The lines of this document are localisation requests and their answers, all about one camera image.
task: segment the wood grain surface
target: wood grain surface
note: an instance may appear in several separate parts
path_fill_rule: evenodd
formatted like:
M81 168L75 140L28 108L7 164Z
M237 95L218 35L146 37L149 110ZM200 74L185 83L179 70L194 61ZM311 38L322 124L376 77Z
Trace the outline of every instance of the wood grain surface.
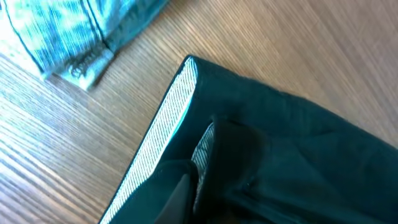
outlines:
M96 223L195 54L398 146L398 1L171 0L84 92L0 58L0 223Z

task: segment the light blue denim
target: light blue denim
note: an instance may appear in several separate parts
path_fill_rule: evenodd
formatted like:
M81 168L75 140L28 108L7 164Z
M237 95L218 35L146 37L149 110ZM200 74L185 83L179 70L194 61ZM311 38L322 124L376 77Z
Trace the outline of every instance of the light blue denim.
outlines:
M168 0L0 0L40 70L87 90Z

